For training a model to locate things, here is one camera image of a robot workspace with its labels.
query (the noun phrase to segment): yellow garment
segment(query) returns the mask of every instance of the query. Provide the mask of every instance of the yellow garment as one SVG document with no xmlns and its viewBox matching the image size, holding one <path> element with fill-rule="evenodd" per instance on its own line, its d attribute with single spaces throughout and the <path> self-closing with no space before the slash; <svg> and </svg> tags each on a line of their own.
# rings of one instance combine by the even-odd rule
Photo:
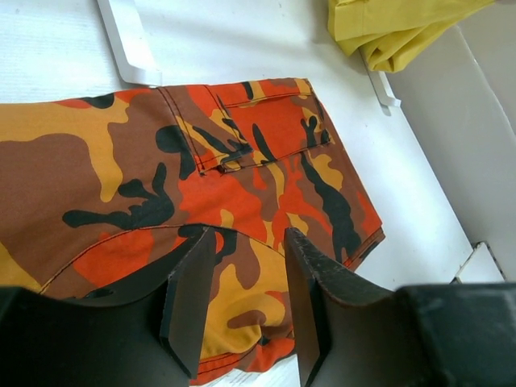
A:
<svg viewBox="0 0 516 387">
<path fill-rule="evenodd" d="M 358 48 L 369 69 L 395 73 L 449 27 L 494 0 L 329 0 L 328 29 L 346 55 Z"/>
</svg>

